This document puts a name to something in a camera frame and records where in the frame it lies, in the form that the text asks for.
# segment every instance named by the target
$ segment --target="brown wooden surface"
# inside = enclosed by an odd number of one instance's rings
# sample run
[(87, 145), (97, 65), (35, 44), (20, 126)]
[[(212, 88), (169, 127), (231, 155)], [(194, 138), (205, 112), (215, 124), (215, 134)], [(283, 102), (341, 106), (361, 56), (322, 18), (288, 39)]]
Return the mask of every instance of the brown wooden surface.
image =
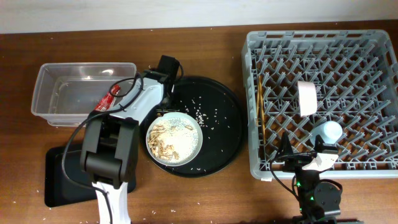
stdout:
[[(30, 113), (43, 63), (134, 62), (143, 70), (156, 66), (162, 54), (173, 55), (187, 75), (224, 83), (245, 102), (240, 54), (246, 34), (312, 29), (384, 29), (398, 49), (398, 21), (0, 35), (0, 223), (99, 221), (96, 200), (52, 210), (44, 205), (45, 153), (65, 144), (73, 129), (52, 127)], [(298, 203), (277, 182), (251, 176), (247, 143), (230, 166), (208, 177), (170, 175), (142, 149), (136, 173), (137, 188), (128, 195), (135, 223), (273, 223), (299, 215)], [(340, 182), (340, 218), (397, 223), (398, 179)]]

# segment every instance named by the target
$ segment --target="black tray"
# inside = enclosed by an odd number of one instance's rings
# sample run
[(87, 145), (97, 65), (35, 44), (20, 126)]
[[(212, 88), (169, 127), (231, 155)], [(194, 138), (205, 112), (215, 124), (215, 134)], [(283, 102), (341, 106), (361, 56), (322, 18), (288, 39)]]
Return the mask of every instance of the black tray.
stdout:
[[(96, 199), (94, 190), (78, 187), (69, 182), (62, 173), (61, 161), (65, 147), (50, 149), (45, 155), (44, 203), (48, 207), (68, 205)], [(65, 159), (65, 170), (71, 179), (91, 185), (88, 174), (80, 169), (81, 144), (69, 147)], [(127, 192), (136, 188), (135, 178), (127, 186)]]
[(207, 115), (203, 116), (207, 127), (201, 127), (203, 144), (196, 158), (182, 166), (167, 167), (155, 161), (146, 148), (146, 132), (157, 117), (152, 110), (141, 125), (141, 141), (144, 152), (161, 169), (181, 177), (203, 177), (223, 169), (238, 155), (247, 122), (239, 100), (226, 86), (209, 78), (184, 78), (175, 85), (174, 102), (169, 109), (180, 110), (193, 118), (200, 110)]

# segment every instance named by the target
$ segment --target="dish rack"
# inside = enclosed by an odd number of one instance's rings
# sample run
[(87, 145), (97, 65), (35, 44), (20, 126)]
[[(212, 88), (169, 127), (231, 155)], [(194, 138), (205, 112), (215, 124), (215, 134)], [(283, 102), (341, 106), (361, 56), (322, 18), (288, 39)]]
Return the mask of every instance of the dish rack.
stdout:
[[(310, 151), (310, 131), (326, 121), (338, 122), (343, 135), (336, 143), (338, 160), (321, 177), (398, 177), (398, 63), (387, 32), (250, 32), (242, 66), (253, 177), (272, 180), (269, 161), (283, 132), (294, 152)], [(315, 114), (300, 117), (297, 81), (315, 84)], [(262, 100), (257, 99), (259, 89)], [(280, 170), (282, 163), (274, 164)]]

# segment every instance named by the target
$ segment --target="red snack packet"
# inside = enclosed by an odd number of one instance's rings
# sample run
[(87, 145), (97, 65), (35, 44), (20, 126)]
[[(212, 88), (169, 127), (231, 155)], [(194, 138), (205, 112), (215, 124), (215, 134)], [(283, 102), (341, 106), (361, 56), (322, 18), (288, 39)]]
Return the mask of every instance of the red snack packet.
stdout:
[[(118, 94), (120, 90), (119, 85), (115, 85), (112, 87), (111, 93), (116, 95)], [(95, 106), (94, 110), (96, 111), (101, 111), (104, 112), (107, 109), (109, 109), (111, 106), (113, 106), (115, 102), (115, 97), (109, 94), (109, 92), (106, 93), (106, 95), (102, 98), (102, 100)]]

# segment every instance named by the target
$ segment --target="white bowl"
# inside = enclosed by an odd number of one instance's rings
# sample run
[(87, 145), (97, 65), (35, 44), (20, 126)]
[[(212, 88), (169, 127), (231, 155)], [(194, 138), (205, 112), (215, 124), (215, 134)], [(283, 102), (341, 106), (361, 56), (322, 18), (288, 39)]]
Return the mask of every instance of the white bowl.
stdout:
[[(192, 127), (195, 128), (196, 131), (198, 132), (198, 145), (197, 145), (197, 148), (192, 151), (192, 154), (188, 158), (186, 158), (185, 160), (183, 160), (181, 162), (169, 162), (169, 161), (165, 161), (163, 159), (156, 158), (153, 155), (153, 153), (151, 152), (150, 147), (148, 145), (148, 139), (149, 139), (149, 136), (150, 136), (150, 131), (154, 128), (155, 124), (157, 124), (159, 121), (162, 121), (162, 120), (165, 120), (165, 119), (171, 119), (171, 118), (187, 119), (189, 122), (191, 122)], [(182, 166), (184, 164), (187, 164), (193, 158), (195, 158), (198, 155), (198, 153), (200, 152), (202, 142), (203, 142), (203, 133), (201, 132), (201, 128), (200, 128), (199, 124), (197, 123), (197, 121), (195, 121), (195, 119), (193, 119), (191, 116), (189, 116), (189, 115), (187, 115), (185, 113), (180, 113), (180, 112), (170, 112), (170, 113), (164, 114), (162, 117), (156, 118), (152, 122), (152, 124), (150, 124), (150, 126), (149, 126), (149, 128), (147, 130), (146, 137), (145, 137), (145, 143), (147, 145), (147, 150), (148, 150), (150, 156), (152, 156), (152, 158), (154, 158), (155, 161), (157, 161), (160, 164), (163, 164), (165, 166), (173, 166), (173, 167)]]

